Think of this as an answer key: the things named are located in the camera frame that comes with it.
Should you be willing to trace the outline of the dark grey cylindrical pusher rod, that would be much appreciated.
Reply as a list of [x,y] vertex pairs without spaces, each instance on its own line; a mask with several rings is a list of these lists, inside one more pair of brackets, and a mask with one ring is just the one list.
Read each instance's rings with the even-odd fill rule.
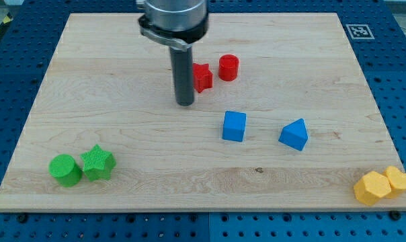
[[170,47],[171,70],[175,100],[180,106],[194,103],[194,76],[192,68],[192,49],[182,51]]

